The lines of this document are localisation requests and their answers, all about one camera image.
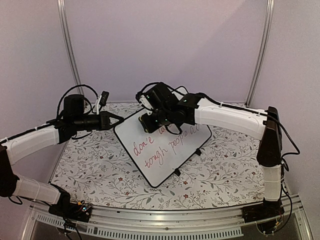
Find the white whiteboard black frame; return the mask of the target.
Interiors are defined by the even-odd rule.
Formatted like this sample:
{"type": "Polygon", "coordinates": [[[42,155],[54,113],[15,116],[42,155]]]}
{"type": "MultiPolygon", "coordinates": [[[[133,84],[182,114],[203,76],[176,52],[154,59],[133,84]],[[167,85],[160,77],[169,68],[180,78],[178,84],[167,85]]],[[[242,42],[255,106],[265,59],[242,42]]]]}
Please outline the white whiteboard black frame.
{"type": "Polygon", "coordinates": [[[114,133],[148,184],[157,188],[211,138],[212,131],[207,125],[184,124],[180,135],[165,127],[146,133],[139,121],[146,112],[141,107],[114,127],[114,133]]]}

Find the aluminium corner post left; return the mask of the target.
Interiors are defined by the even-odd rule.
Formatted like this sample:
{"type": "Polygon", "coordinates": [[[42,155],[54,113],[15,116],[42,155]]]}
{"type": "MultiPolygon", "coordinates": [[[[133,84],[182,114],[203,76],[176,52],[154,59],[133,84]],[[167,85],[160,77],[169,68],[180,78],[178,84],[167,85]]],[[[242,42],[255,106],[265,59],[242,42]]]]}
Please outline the aluminium corner post left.
{"type": "Polygon", "coordinates": [[[75,85],[81,85],[81,79],[78,71],[78,66],[74,54],[74,49],[72,45],[72,39],[68,24],[68,18],[67,18],[67,10],[66,10],[66,3],[64,0],[57,0],[57,9],[58,9],[58,15],[59,15],[59,21],[61,25],[62,30],[62,37],[65,44],[66,54],[69,61],[73,81],[75,85]]]}

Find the aluminium corner post right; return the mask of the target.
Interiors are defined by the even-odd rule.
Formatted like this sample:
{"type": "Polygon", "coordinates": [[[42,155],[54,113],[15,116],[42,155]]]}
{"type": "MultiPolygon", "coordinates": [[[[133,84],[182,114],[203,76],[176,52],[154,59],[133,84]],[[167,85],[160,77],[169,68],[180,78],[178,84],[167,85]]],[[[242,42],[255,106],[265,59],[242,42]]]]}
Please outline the aluminium corner post right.
{"type": "Polygon", "coordinates": [[[258,49],[258,55],[253,71],[253,76],[251,79],[251,83],[249,86],[249,91],[246,97],[245,105],[247,107],[250,107],[254,96],[255,92],[258,86],[260,74],[262,71],[263,63],[264,63],[264,58],[265,58],[265,53],[267,51],[268,47],[268,40],[272,28],[272,22],[273,22],[273,15],[274,15],[274,7],[275,7],[275,1],[274,0],[267,0],[266,1],[266,9],[265,9],[265,17],[264,17],[264,22],[263,22],[263,28],[262,28],[262,36],[259,44],[259,49],[258,49]]]}

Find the aluminium corner post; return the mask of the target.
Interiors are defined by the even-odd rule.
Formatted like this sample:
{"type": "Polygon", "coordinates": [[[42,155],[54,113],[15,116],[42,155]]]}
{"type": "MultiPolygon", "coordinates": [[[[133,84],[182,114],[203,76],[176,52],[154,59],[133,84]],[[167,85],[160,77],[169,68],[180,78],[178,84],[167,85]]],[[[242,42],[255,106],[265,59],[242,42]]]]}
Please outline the aluminium corner post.
{"type": "Polygon", "coordinates": [[[72,45],[72,39],[68,24],[68,18],[67,18],[67,10],[66,10],[66,3],[64,0],[57,0],[57,9],[58,9],[58,15],[59,15],[59,21],[61,25],[62,30],[62,37],[65,44],[66,54],[69,61],[73,81],[75,85],[81,85],[81,79],[78,71],[78,66],[74,54],[74,49],[72,45]]]}
{"type": "Polygon", "coordinates": [[[249,86],[249,91],[246,97],[245,105],[247,107],[250,107],[254,96],[255,92],[258,86],[260,74],[262,71],[263,63],[264,63],[264,58],[265,58],[265,53],[267,51],[268,47],[268,40],[272,28],[272,22],[273,22],[273,15],[274,15],[274,7],[275,7],[275,1],[274,0],[267,0],[266,1],[266,9],[265,9],[265,17],[264,17],[264,22],[263,22],[263,28],[262,28],[262,36],[259,44],[259,49],[258,49],[258,55],[253,71],[253,76],[251,79],[251,83],[249,86]]]}

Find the black whiteboard stand foot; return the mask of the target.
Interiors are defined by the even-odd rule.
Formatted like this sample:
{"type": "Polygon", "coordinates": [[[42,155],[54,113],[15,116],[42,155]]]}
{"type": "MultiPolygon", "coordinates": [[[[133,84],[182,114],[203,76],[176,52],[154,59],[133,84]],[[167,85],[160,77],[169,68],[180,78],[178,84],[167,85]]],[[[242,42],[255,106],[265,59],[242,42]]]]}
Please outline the black whiteboard stand foot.
{"type": "Polygon", "coordinates": [[[201,156],[201,154],[202,154],[201,149],[197,148],[196,151],[195,151],[195,154],[198,155],[198,156],[201,156]]]}
{"type": "Polygon", "coordinates": [[[179,177],[179,176],[181,175],[181,172],[180,172],[180,170],[179,170],[178,168],[175,169],[173,173],[174,173],[177,177],[179,177]]]}

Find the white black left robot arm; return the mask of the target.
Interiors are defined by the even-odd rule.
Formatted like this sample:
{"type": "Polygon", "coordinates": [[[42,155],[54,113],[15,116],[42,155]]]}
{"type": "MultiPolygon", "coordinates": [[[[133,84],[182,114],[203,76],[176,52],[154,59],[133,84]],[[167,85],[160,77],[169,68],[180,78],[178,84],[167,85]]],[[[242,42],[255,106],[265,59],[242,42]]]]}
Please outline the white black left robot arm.
{"type": "Polygon", "coordinates": [[[12,166],[18,161],[47,147],[60,145],[81,131],[107,131],[124,121],[124,118],[103,111],[108,92],[97,96],[94,105],[85,111],[89,100],[82,94],[64,95],[57,106],[57,115],[45,124],[0,141],[0,196],[22,197],[54,205],[63,216],[74,213],[70,194],[59,186],[38,182],[15,174],[12,166]]]}

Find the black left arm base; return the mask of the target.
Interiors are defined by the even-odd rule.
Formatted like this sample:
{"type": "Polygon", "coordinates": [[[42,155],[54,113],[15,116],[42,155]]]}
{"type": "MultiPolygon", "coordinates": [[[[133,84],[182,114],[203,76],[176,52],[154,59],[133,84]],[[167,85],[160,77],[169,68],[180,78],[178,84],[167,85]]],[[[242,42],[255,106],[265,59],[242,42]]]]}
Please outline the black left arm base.
{"type": "Polygon", "coordinates": [[[88,223],[92,214],[93,205],[86,203],[84,200],[71,202],[71,195],[67,191],[55,184],[52,186],[58,189],[60,197],[57,204],[50,205],[48,212],[59,217],[88,223]]]}

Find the yellow black whiteboard eraser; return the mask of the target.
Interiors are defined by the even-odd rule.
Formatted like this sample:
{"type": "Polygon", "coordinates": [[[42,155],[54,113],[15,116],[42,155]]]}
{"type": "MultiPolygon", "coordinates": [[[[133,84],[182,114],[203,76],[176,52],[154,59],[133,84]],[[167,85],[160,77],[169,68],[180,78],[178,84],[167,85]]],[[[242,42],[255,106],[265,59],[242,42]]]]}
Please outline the yellow black whiteboard eraser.
{"type": "Polygon", "coordinates": [[[142,116],[140,116],[138,118],[138,120],[139,120],[140,124],[142,125],[143,129],[145,129],[145,123],[144,123],[144,120],[143,120],[142,116]]]}

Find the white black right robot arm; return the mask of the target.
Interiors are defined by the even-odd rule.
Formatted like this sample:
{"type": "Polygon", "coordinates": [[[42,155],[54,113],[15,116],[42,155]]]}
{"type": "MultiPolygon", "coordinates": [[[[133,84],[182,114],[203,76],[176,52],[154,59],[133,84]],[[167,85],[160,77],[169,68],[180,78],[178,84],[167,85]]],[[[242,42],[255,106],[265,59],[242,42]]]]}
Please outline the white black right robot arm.
{"type": "Polygon", "coordinates": [[[164,82],[147,84],[135,98],[146,109],[139,118],[146,133],[175,125],[181,134],[183,124],[208,125],[258,140],[256,159],[262,166],[264,180],[264,203],[258,213],[269,218],[278,210],[282,194],[282,134],[276,108],[259,110],[226,104],[202,92],[182,93],[164,82]]]}

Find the aluminium front rail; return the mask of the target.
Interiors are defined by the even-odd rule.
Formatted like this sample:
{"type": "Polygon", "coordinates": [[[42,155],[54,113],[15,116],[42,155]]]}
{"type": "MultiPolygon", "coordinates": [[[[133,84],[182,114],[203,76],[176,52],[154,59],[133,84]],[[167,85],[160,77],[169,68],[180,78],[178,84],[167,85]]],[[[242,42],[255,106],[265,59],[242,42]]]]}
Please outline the aluminium front rail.
{"type": "Polygon", "coordinates": [[[33,203],[22,231],[24,240],[312,240],[300,197],[283,197],[284,216],[279,231],[265,235],[259,227],[270,219],[247,222],[242,206],[198,210],[137,210],[95,206],[88,222],[76,229],[33,203]]]}

